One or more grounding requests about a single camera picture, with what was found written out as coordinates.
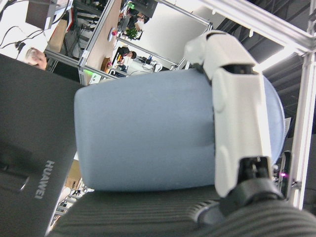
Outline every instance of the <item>blue cushion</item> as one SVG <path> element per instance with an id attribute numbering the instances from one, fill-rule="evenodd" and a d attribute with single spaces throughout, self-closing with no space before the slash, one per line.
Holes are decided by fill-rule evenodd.
<path id="1" fill-rule="evenodd" d="M 284 113 L 265 79 L 273 160 Z M 212 91 L 196 70 L 100 83 L 75 96 L 77 150 L 85 184 L 104 191 L 157 191 L 214 184 Z"/>

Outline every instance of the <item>cable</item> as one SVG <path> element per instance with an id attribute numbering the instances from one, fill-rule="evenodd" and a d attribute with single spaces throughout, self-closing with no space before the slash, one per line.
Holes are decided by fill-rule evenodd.
<path id="1" fill-rule="evenodd" d="M 78 57 L 80 58 L 81 55 L 81 46 L 80 46 L 80 35 L 82 34 L 83 30 L 80 29 L 80 32 L 77 30 L 77 44 L 78 44 Z"/>
<path id="2" fill-rule="evenodd" d="M 36 33 L 36 32 L 39 32 L 39 31 L 40 31 L 40 33 L 38 33 L 37 35 L 34 35 L 34 36 L 30 37 L 32 34 L 34 34 L 34 33 Z M 24 41 L 26 41 L 26 40 L 34 39 L 36 36 L 39 36 L 39 35 L 40 35 L 41 33 L 43 33 L 43 32 L 44 32 L 44 30 L 37 30 L 37 31 L 34 31 L 33 33 L 29 34 L 25 39 L 19 40 L 19 41 L 16 41 L 16 42 L 12 42 L 12 43 L 8 43 L 8 44 L 6 44 L 5 46 L 0 47 L 0 49 L 3 49 L 3 48 L 5 48 L 5 47 L 7 47 L 7 46 L 9 46 L 9 45 L 11 45 L 11 44 L 17 44 L 17 47 L 18 47 L 22 42 L 24 42 Z"/>
<path id="3" fill-rule="evenodd" d="M 152 69 L 154 69 L 154 67 L 152 67 L 152 68 L 149 68 L 149 69 L 146 69 L 146 68 L 144 67 L 144 65 L 143 65 L 143 69 L 144 69 L 144 70 L 147 70 L 147 71 L 149 71 L 149 70 L 152 70 Z"/>
<path id="4" fill-rule="evenodd" d="M 43 35 L 45 36 L 46 42 L 49 43 L 48 40 L 47 40 L 47 37 L 46 37 L 46 35 L 45 35 L 45 31 L 43 31 Z"/>
<path id="5" fill-rule="evenodd" d="M 22 33 L 24 33 L 24 31 L 22 31 L 22 29 L 21 29 L 20 27 L 18 27 L 18 26 L 12 26 L 12 27 L 10 27 L 10 28 L 5 32 L 5 34 L 4 34 L 3 38 L 2 38 L 2 41 L 1 41 L 1 43 L 0 43 L 0 46 L 3 44 L 4 38 L 5 38 L 6 35 L 9 33 L 9 31 L 12 30 L 12 29 L 15 28 L 15 27 L 17 27 Z"/>
<path id="6" fill-rule="evenodd" d="M 70 2 L 70 0 L 67 1 L 67 5 L 66 5 L 66 7 L 65 7 L 65 10 L 64 10 L 63 14 L 62 14 L 56 21 L 54 21 L 54 22 L 52 23 L 52 25 L 54 25 L 56 22 L 58 22 L 59 20 L 61 20 L 61 18 L 64 17 L 64 15 L 65 15 L 65 13 L 66 13 L 66 11 L 67 11 L 67 7 L 68 7 L 69 2 Z"/>
<path id="7" fill-rule="evenodd" d="M 135 72 L 150 73 L 150 72 L 145 72 L 145 71 L 133 71 L 130 75 L 132 75 Z"/>

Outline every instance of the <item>black monitor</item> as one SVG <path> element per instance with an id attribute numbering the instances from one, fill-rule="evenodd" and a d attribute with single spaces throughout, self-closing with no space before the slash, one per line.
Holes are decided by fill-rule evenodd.
<path id="1" fill-rule="evenodd" d="M 134 0 L 135 9 L 150 18 L 153 17 L 157 3 L 155 0 Z"/>
<path id="2" fill-rule="evenodd" d="M 76 152 L 81 85 L 0 54 L 0 235 L 45 235 Z"/>

